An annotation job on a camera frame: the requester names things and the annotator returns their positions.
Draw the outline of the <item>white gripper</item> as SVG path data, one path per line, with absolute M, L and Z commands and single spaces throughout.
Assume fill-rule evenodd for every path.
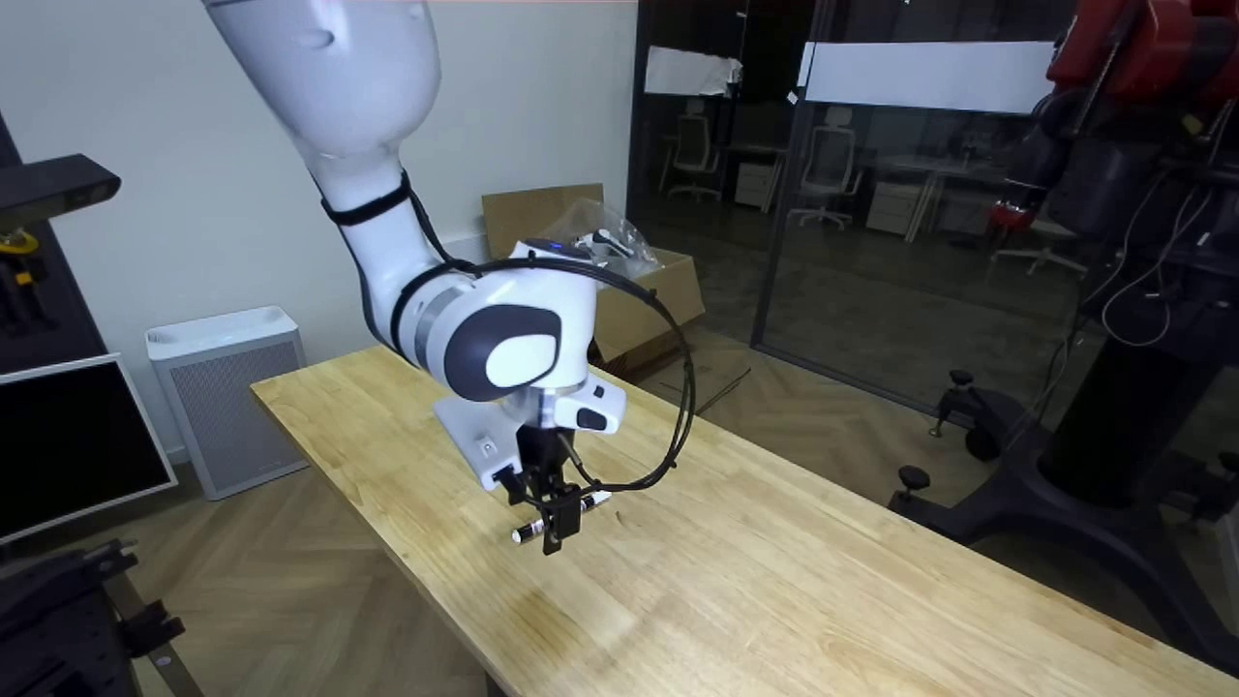
M 581 530 L 581 487 L 564 481 L 570 447 L 554 443 L 541 458 L 541 432 L 592 430 L 617 432 L 626 409 L 620 385 L 590 376 L 570 390 L 514 390 L 496 403 L 442 398 L 433 408 L 451 443 L 472 469 L 484 493 L 504 484 L 512 502 L 540 502 L 541 549 L 557 554 Z

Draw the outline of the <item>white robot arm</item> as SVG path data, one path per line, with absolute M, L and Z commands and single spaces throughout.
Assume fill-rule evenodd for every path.
M 401 156 L 437 97 L 425 0 L 203 5 L 340 227 L 373 338 L 444 387 L 433 413 L 477 481 L 535 507 L 514 542 L 557 554 L 601 502 L 561 478 L 575 432 L 617 432 L 626 403 L 590 369 L 603 270 L 549 244 L 464 262 L 433 235 Z

